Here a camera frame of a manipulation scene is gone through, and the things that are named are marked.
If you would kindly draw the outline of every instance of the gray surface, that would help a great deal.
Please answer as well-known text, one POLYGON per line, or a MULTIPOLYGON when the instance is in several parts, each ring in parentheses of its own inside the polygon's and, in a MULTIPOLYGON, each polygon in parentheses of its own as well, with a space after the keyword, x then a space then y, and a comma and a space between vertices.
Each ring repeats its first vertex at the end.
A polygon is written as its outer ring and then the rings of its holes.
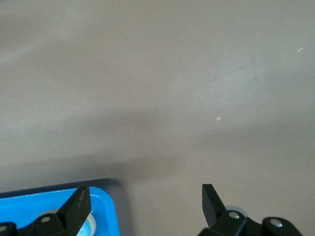
POLYGON ((313 0, 0 1, 1 190, 115 177, 136 235, 191 236, 212 183, 314 235, 314 25, 313 0))

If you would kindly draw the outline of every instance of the silver bolt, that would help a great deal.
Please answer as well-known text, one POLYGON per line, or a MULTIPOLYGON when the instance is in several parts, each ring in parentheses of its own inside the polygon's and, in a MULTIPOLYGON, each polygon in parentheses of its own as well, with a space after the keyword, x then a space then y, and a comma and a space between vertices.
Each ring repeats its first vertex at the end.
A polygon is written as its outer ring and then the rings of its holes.
POLYGON ((50 221, 50 216, 46 216, 40 220, 41 223, 46 223, 48 221, 50 221))
POLYGON ((231 218, 233 218, 233 219, 239 219, 239 218, 240 218, 240 215, 237 214, 237 213, 234 212, 234 211, 231 211, 231 212, 229 213, 229 216, 230 216, 231 218))
POLYGON ((283 227, 281 221, 280 221, 280 220, 277 220, 277 219, 271 219, 271 220, 270 220, 270 223, 271 223, 273 226, 276 226, 276 227, 278 227, 278 228, 283 227))
POLYGON ((0 226, 0 232, 6 231, 8 227, 6 225, 0 226))

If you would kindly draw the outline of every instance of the screw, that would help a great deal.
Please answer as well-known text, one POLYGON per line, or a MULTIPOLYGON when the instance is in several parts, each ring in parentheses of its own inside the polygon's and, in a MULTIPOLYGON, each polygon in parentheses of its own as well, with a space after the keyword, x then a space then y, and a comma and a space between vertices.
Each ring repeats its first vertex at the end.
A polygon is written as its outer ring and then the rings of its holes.
POLYGON ((48 221, 50 221, 50 216, 46 216, 40 220, 41 223, 46 223, 48 221))
POLYGON ((6 225, 0 226, 0 232, 6 231, 7 228, 6 225))
POLYGON ((283 225, 281 223, 280 220, 277 220, 277 219, 271 219, 270 220, 270 223, 273 225, 273 226, 276 226, 278 228, 281 228, 283 225))
POLYGON ((237 214, 237 213, 234 212, 234 211, 231 211, 231 212, 229 213, 229 216, 230 216, 231 218, 233 218, 233 219, 239 219, 239 218, 240 218, 240 215, 237 214))

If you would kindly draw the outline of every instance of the blue tray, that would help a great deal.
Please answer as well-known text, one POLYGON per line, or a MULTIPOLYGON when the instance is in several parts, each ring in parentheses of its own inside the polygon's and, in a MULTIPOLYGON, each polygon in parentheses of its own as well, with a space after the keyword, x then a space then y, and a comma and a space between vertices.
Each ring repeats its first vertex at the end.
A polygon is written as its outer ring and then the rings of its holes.
MULTIPOLYGON (((59 209, 75 190, 66 189, 2 198, 0 222, 14 222, 18 229, 23 228, 43 212, 59 209)), ((111 197, 104 190, 96 187, 90 187, 90 196, 92 215, 96 220, 94 236, 119 236, 115 205, 111 197)))

